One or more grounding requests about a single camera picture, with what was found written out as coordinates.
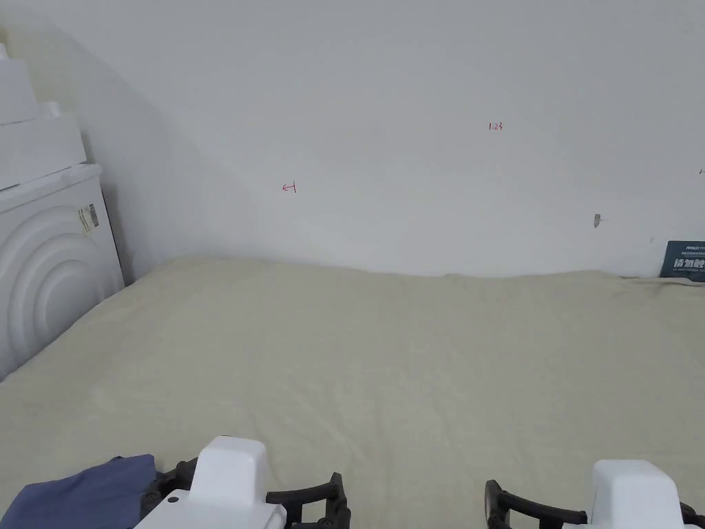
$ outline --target washing machine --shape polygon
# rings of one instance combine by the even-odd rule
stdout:
[[[124,287],[101,172],[82,164],[0,190],[0,380]]]

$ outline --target beige bedsheet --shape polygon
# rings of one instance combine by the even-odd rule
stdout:
[[[704,287],[596,272],[175,261],[0,384],[0,509],[230,434],[267,445],[272,487],[341,472],[356,528],[480,528],[490,478],[584,508],[600,458],[649,459],[705,511],[704,315]]]

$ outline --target mattress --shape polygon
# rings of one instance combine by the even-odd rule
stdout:
[[[598,272],[177,260],[0,384],[0,510],[228,434],[266,444],[272,489],[341,472],[359,528],[480,527],[488,479],[583,509],[600,458],[650,460],[705,511],[704,314],[703,286]]]

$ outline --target stacked boxes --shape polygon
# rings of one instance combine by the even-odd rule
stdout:
[[[39,105],[24,61],[0,44],[0,189],[86,161],[75,117]]]

